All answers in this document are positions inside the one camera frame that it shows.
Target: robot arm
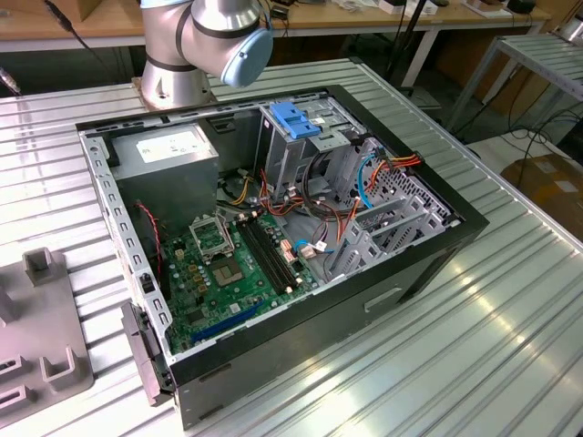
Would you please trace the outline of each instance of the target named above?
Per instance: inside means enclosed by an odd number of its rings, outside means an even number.
[[[141,88],[154,107],[209,101],[206,73],[248,86],[270,59],[273,38],[257,0],[142,0],[141,8],[148,55]]]

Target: gray plastic holder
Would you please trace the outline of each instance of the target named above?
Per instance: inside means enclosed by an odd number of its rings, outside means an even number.
[[[42,248],[0,268],[0,429],[93,380],[65,256]]]

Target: motherboard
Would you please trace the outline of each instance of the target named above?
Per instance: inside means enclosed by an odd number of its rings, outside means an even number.
[[[195,221],[190,233],[163,243],[172,352],[186,351],[318,288],[290,248],[270,214],[229,223],[221,216],[205,218]]]

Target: ribbed metal surface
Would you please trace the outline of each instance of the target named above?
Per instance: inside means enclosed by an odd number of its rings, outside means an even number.
[[[568,235],[509,194],[366,67],[271,68],[219,99],[339,83],[490,226],[417,298],[187,435],[575,435],[583,423],[583,259]],[[72,123],[142,111],[129,86],[0,103],[0,262],[66,253],[96,383],[3,436],[182,435],[149,408],[121,332],[129,299]]]
[[[500,51],[578,100],[583,99],[583,47],[554,35],[505,36]]]

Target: ram slot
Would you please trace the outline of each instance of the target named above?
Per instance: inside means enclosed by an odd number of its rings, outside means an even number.
[[[295,278],[261,226],[253,221],[240,223],[237,227],[251,255],[257,260],[275,292],[284,294],[288,287],[295,288],[297,286]]]

